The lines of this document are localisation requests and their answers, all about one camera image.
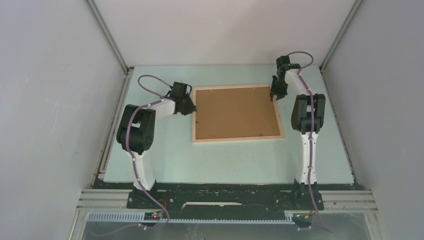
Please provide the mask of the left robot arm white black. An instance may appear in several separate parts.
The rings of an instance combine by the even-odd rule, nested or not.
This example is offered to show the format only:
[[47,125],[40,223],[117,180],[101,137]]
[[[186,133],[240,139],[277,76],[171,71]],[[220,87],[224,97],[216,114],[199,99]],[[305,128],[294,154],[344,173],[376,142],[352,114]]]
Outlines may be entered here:
[[125,106],[116,141],[127,152],[135,175],[134,186],[143,190],[138,201],[145,208],[153,208],[158,202],[158,194],[151,189],[156,183],[148,150],[154,143],[157,120],[180,113],[191,115],[197,110],[191,93],[193,87],[182,82],[174,82],[170,91],[159,100],[137,106]]

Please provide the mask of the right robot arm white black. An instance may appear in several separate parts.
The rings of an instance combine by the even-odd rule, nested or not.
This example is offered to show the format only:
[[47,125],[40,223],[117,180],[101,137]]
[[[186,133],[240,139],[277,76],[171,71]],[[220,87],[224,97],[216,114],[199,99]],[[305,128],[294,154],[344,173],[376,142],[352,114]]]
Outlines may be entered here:
[[[301,66],[292,63],[290,56],[305,54],[310,63]],[[304,51],[294,51],[276,59],[276,74],[272,76],[270,100],[281,100],[291,88],[295,93],[293,110],[290,118],[291,127],[300,136],[302,160],[295,182],[299,185],[314,185],[317,182],[315,160],[319,132],[324,125],[326,97],[315,92],[302,75],[303,69],[309,67],[314,58]]]

